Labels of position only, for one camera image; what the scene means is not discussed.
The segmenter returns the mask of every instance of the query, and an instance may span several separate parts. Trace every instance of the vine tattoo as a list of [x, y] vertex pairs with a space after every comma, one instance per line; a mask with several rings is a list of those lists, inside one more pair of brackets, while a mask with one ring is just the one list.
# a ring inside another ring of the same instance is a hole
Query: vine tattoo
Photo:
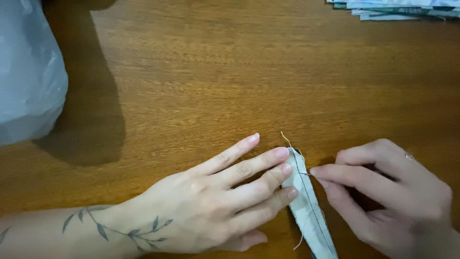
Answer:
[[[109, 239], [107, 237], [106, 230], [113, 231], [113, 232], [118, 233], [120, 235], [125, 235], [125, 236], [129, 237], [134, 242], [134, 244], [136, 245], [136, 247], [137, 247], [137, 249], [139, 251], [141, 251], [143, 253], [146, 253], [147, 251], [140, 246], [140, 242], [147, 243], [150, 246], [151, 249], [159, 250], [159, 248], [156, 246], [156, 243], [163, 242], [163, 241], [166, 240], [166, 238], [159, 238], [159, 239], [156, 239], [156, 240], [152, 240], [152, 239], [145, 238], [143, 236], [145, 236], [147, 234], [150, 234], [150, 233], [155, 233], [155, 232], [161, 230], [162, 228], [168, 226], [169, 224], [171, 224], [171, 222], [173, 222], [172, 219], [167, 220], [162, 226], [159, 227], [158, 226], [158, 216], [156, 216], [156, 219], [153, 222], [152, 229], [150, 231], [140, 233], [141, 229], [136, 229], [136, 230], [131, 230], [129, 233], [123, 233], [123, 232], [120, 232], [118, 230], [114, 230], [112, 228], [109, 228], [109, 227], [107, 227], [107, 226], [105, 226], [103, 224], [100, 224], [99, 222], [97, 222], [97, 220], [92, 215], [92, 212], [101, 211], [101, 210], [104, 210], [104, 209], [106, 209], [108, 207], [110, 207], [110, 205], [109, 206], [108, 205], [102, 205], [102, 206], [83, 207], [83, 208], [81, 208], [79, 211], [77, 211], [74, 214], [70, 215], [64, 221], [64, 225], [62, 227], [62, 233], [65, 232], [65, 229], [67, 228], [67, 225], [69, 224], [70, 220], [74, 217], [74, 215], [78, 215], [78, 219], [83, 223], [83, 213], [86, 212], [90, 216], [90, 219], [95, 223], [99, 234], [107, 241], [109, 241]], [[0, 235], [0, 243], [3, 240], [4, 233], [6, 234], [8, 229], [3, 231], [3, 233]]]
[[0, 234], [0, 245], [2, 244], [3, 242], [3, 239], [5, 239], [5, 236], [6, 234], [8, 233], [8, 230], [10, 230], [11, 227], [8, 227], [7, 229], [5, 229], [4, 231], [2, 231], [2, 233]]

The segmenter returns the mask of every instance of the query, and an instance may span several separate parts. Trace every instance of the fabric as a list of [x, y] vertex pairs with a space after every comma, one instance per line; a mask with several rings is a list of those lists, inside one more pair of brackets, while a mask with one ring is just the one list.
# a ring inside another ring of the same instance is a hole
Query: fabric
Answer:
[[318, 205], [315, 191], [307, 176], [305, 160], [294, 148], [289, 147], [287, 162], [293, 167], [293, 173], [282, 186], [294, 186], [298, 197], [289, 205], [302, 235], [317, 259], [338, 259], [329, 229]]

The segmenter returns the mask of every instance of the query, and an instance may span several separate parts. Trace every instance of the wood grain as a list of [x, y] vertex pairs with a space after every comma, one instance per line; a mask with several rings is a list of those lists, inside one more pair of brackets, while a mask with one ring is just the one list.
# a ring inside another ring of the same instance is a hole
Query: wood grain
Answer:
[[[0, 149], [0, 213], [114, 204], [254, 132], [307, 168], [387, 137], [455, 193], [460, 227], [460, 27], [360, 22], [320, 0], [54, 0], [45, 13], [69, 93], [55, 130]], [[313, 180], [341, 259], [382, 258]], [[246, 253], [310, 258], [287, 210]]]

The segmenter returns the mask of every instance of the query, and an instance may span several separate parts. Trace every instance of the white plastic bag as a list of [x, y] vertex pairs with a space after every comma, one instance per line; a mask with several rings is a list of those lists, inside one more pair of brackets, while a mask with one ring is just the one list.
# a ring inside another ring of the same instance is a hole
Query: white plastic bag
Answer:
[[68, 78], [39, 0], [0, 0], [0, 146], [48, 134]]

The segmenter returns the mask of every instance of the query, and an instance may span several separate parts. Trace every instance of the right hand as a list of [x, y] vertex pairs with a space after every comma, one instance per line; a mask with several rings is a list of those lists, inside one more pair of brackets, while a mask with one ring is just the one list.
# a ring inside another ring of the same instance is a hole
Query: right hand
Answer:
[[[361, 165], [374, 164], [392, 181]], [[393, 259], [449, 259], [454, 254], [450, 187], [393, 142], [381, 139], [337, 154], [335, 164], [312, 168], [329, 203], [356, 236]], [[344, 186], [386, 209], [365, 212]]]
[[[133, 236], [139, 250], [148, 251], [145, 239], [161, 239], [154, 245], [160, 252], [170, 253], [245, 251], [267, 242], [265, 234], [256, 228], [291, 203], [297, 190], [287, 187], [274, 193], [292, 174], [292, 167], [286, 164], [289, 151], [285, 147], [230, 166], [258, 142], [258, 134], [241, 140], [216, 157], [168, 176], [145, 193], [117, 205], [120, 214], [129, 214], [122, 221], [130, 224], [122, 232], [139, 230]], [[259, 179], [232, 188], [269, 168]], [[152, 226], [157, 231], [150, 233]]]

